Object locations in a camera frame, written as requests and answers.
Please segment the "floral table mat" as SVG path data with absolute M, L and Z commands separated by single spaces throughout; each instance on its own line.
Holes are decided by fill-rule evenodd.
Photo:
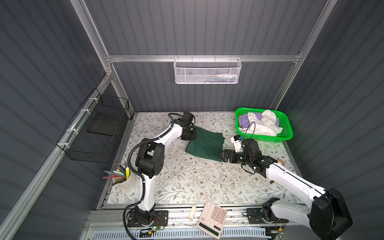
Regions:
M 224 149 L 234 149 L 231 137 L 237 134 L 235 112 L 193 112 L 196 126 L 223 134 Z M 170 119 L 165 112 L 138 113 L 123 155 L 124 165 L 132 147 L 143 138 L 154 138 L 168 128 Z M 206 160 L 187 154 L 187 141 L 176 139 L 165 151 L 165 165 L 156 179 L 156 205 L 203 205 L 211 201 L 218 205 L 262 204 L 271 197 L 290 203 L 303 202 L 294 194 L 259 174 L 250 175 L 239 165 Z M 284 162 L 285 168 L 296 172 L 290 154 L 283 143 L 259 142 L 264 155 Z M 141 179 L 129 189 L 117 184 L 109 186 L 105 206 L 125 206 L 139 200 Z

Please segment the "white pen cup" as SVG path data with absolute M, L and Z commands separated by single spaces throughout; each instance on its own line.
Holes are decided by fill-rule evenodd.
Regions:
M 129 167 L 124 167 L 122 164 L 114 161 L 116 167 L 115 170 L 105 171 L 107 176 L 104 176 L 104 180 L 111 180 L 111 186 L 117 186 L 123 190 L 131 190 L 138 182 L 138 176 L 133 173 Z

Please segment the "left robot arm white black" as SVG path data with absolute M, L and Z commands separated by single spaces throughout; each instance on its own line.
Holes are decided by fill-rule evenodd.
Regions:
M 144 138 L 130 152 L 128 164 L 131 167 L 131 157 L 138 150 L 135 161 L 136 170 L 132 170 L 141 178 L 140 200 L 135 205 L 134 212 L 143 221 L 151 222 L 155 215 L 155 183 L 165 162 L 165 150 L 176 139 L 191 141 L 197 138 L 195 127 L 196 117 L 190 112 L 182 115 L 169 113 L 171 123 L 167 129 L 152 139 Z

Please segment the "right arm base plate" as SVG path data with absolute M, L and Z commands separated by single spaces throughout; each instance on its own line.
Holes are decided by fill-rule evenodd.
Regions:
M 242 215 L 248 219 L 249 224 L 286 224 L 289 222 L 286 219 L 276 218 L 271 210 L 264 208 L 247 208 L 245 212 L 242 212 Z

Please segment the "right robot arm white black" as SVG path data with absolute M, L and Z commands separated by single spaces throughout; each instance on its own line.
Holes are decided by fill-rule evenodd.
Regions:
M 286 169 L 276 159 L 264 156 L 257 141 L 235 140 L 234 150 L 222 150 L 225 163 L 248 166 L 252 174 L 260 174 L 298 197 L 303 205 L 272 197 L 262 204 L 260 215 L 265 223 L 288 220 L 310 228 L 322 240 L 336 240 L 353 225 L 343 195 L 334 188 L 317 186 Z

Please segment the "small white eraser block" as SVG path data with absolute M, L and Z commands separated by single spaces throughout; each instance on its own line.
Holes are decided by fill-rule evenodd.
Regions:
M 192 207 L 191 207 L 191 210 L 190 210 L 190 213 L 189 213 L 189 216 L 188 216 L 188 219 L 189 219 L 190 221 L 193 221 L 193 220 L 194 220 L 194 216 L 195 216 L 196 210 L 197 210 L 197 207 L 196 207 L 196 206 L 192 206 Z

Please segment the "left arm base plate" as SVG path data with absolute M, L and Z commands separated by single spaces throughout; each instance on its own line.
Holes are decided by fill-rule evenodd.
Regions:
M 169 211 L 155 210 L 150 220 L 132 211 L 127 214 L 126 218 L 128 227 L 166 227 L 168 225 Z

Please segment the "dark green t shirt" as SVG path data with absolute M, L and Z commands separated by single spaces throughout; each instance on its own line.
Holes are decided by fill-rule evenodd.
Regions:
M 222 162 L 219 154 L 223 151 L 225 138 L 222 133 L 214 133 L 196 127 L 197 138 L 189 141 L 185 152 L 207 160 Z

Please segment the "white t shirt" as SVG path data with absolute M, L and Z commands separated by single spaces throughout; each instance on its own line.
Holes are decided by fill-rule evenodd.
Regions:
M 238 116 L 239 131 L 244 134 L 276 137 L 283 132 L 280 120 L 270 110 L 262 113 L 248 112 Z

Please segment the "pink white calculator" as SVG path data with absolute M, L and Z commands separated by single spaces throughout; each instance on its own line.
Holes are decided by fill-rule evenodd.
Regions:
M 228 211 L 212 202 L 206 202 L 197 227 L 204 233 L 219 240 L 223 233 Z

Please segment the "green plastic laundry basket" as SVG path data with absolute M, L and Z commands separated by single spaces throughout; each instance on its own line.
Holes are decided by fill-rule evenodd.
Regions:
M 276 116 L 280 119 L 280 127 L 284 128 L 283 132 L 278 134 L 276 137 L 268 137 L 268 136 L 262 136 L 262 135 L 252 135 L 252 134 L 244 134 L 239 131 L 239 124 L 238 124 L 238 116 L 242 114 L 246 114 L 248 112 L 254 112 L 254 113 L 262 113 L 265 109 L 254 109 L 254 108 L 238 108 L 235 111 L 236 115 L 236 130 L 238 134 L 242 137 L 245 137 L 246 139 L 252 138 L 254 140 L 258 141 L 265 141 L 265 142 L 274 142 L 279 143 L 282 141 L 288 141 L 293 138 L 294 132 L 292 130 L 290 121 L 288 116 L 281 112 L 276 110 L 270 110 L 273 113 L 276 114 Z

